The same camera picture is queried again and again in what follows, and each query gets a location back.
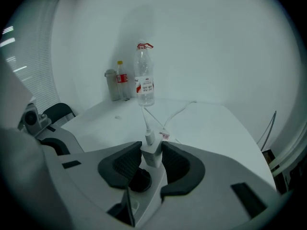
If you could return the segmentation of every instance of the red label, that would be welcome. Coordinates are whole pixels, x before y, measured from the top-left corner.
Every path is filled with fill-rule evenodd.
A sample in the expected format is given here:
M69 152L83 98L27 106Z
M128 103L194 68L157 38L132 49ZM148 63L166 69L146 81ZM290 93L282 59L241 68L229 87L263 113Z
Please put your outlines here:
M127 82L128 78L126 74L117 75L117 83Z

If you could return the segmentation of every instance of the white table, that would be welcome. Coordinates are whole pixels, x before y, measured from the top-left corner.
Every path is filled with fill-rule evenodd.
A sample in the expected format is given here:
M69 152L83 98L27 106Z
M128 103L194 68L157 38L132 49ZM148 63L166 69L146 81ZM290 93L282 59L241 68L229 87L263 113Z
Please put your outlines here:
M187 103L187 101L157 99L148 110L164 124L173 113ZM152 129L162 130L147 112L145 115ZM126 102L103 101L78 115L62 128L76 137L84 152L131 141L146 143L146 126L141 107L135 98ZM185 145L222 154L238 161L276 189L271 171L259 147L243 125L224 106L191 103L169 122L167 130ZM157 169L147 166L144 161L140 167L149 171L153 182L159 185L155 188L152 186L140 195L134 195L132 192L132 196L141 201L140 207L143 206L141 211L148 212L146 216L145 214L135 216L139 226L159 207L161 199L157 191L167 183L163 171L156 172Z

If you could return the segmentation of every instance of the plastic water bottle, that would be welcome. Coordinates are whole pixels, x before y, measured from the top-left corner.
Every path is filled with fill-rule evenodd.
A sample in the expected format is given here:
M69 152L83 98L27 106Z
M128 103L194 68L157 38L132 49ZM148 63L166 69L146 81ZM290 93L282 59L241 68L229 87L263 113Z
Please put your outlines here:
M117 70L116 77L117 77L119 95L123 101L126 101L130 99L130 91L129 91L127 73L123 67L122 61L118 61L117 64L118 64L118 70Z
M147 48L153 48L153 46L139 43L134 57L135 88L140 106L154 104L153 64L149 58Z

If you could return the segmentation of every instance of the black chair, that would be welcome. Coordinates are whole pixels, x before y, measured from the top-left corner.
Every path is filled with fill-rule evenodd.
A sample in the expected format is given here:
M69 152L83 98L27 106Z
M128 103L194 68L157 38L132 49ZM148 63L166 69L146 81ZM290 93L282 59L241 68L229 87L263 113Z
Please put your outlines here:
M72 109L64 104L64 103L57 103L53 105L52 107L48 108L43 112L43 114L46 114L48 118L51 119L52 124L57 122L60 118L63 118L64 116L68 114L72 114L74 117L76 116Z

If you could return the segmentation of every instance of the bottle label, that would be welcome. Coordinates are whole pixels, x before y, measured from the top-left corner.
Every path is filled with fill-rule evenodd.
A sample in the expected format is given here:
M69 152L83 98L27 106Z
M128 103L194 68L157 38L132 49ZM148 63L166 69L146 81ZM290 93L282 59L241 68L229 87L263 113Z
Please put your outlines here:
M150 94L154 92L153 77L136 77L135 88L137 94Z
M117 83L127 82L128 78L126 74L117 75Z

